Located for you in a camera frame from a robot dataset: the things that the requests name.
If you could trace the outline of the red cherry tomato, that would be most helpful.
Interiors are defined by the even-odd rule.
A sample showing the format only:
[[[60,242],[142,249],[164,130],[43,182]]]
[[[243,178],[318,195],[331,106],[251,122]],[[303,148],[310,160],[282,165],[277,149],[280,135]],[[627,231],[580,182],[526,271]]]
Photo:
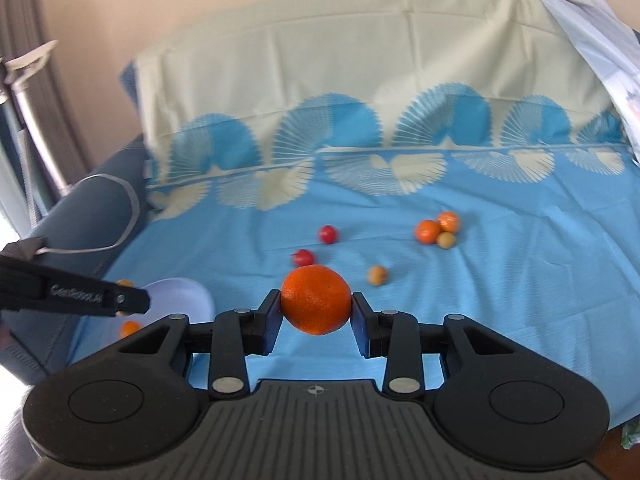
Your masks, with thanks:
[[[319,230],[319,240],[327,245],[336,243],[338,240],[337,229],[335,229],[334,226],[322,226]]]
[[[316,263],[314,253],[308,249],[299,249],[292,255],[292,263],[296,268],[300,266],[312,266]]]

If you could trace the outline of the orange kumquat front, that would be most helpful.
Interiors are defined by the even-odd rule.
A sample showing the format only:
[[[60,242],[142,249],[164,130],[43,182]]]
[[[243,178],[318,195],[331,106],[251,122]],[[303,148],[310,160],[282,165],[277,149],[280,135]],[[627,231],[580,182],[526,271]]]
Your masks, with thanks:
[[[119,327],[119,338],[124,339],[126,337],[131,336],[132,334],[137,333],[140,330],[141,324],[137,321],[126,321],[123,322]]]

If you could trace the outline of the blue cream patterned sheet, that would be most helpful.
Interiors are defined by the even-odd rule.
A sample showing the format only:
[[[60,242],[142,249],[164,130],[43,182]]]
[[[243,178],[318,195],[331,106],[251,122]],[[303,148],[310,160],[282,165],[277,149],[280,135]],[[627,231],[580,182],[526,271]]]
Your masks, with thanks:
[[[372,307],[469,315],[638,414],[639,169],[540,0],[271,0],[132,68],[151,210],[110,280],[252,308],[308,249]],[[419,243],[443,211],[457,245]]]

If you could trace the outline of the light blue plastic plate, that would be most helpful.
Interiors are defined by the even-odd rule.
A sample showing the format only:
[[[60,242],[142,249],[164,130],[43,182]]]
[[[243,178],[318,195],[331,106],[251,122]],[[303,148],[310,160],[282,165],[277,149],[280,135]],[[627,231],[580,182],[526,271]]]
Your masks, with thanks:
[[[103,328],[101,347],[119,341],[119,327],[126,321],[137,321],[141,328],[171,314],[184,314],[191,323],[210,322],[215,315],[215,304],[210,292],[190,278],[164,278],[145,285],[150,297],[150,307],[145,313],[107,318]]]

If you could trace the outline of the light printed cloth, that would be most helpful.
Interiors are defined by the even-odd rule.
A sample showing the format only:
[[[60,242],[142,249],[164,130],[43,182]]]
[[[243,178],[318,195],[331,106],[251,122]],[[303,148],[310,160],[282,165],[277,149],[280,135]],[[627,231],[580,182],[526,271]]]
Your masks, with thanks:
[[[605,0],[540,0],[586,61],[618,115],[618,128],[639,161],[639,34]]]

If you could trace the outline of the red cherry tomato lower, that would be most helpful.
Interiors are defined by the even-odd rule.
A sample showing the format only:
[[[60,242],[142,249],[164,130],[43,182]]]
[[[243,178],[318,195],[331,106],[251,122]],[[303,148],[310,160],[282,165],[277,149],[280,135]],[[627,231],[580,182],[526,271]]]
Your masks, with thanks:
[[[300,266],[312,266],[316,263],[314,253],[308,249],[299,249],[292,255],[292,263],[296,268]]]

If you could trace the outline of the red cherry tomato upper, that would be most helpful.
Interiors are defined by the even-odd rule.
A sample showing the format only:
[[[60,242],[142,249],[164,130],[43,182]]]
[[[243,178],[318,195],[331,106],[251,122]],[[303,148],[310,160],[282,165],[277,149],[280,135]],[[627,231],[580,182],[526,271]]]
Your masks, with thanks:
[[[319,230],[319,240],[327,245],[336,243],[338,240],[337,229],[335,229],[334,226],[322,226]]]

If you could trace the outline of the orange tangerine cluster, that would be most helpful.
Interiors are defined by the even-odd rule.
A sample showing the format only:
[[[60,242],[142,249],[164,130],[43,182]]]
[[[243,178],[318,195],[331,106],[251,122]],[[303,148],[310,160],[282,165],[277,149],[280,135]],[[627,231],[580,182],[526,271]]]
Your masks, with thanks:
[[[436,220],[422,220],[414,228],[416,240],[425,245],[435,244],[442,232],[442,227]]]
[[[442,232],[457,233],[460,230],[460,218],[453,211],[441,212],[437,217],[437,221]]]
[[[352,315],[352,292],[335,271],[312,264],[290,272],[280,289],[283,316],[311,336],[339,330]]]

